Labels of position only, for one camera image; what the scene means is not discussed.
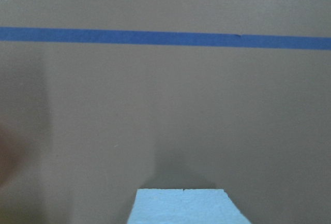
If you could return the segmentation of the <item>blue tape grid lines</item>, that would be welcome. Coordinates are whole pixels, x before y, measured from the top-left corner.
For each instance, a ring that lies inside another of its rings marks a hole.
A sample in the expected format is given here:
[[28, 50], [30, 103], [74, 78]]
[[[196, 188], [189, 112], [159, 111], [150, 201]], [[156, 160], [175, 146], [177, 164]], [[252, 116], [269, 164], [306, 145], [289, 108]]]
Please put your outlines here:
[[1, 27], [2, 41], [330, 50], [329, 37]]

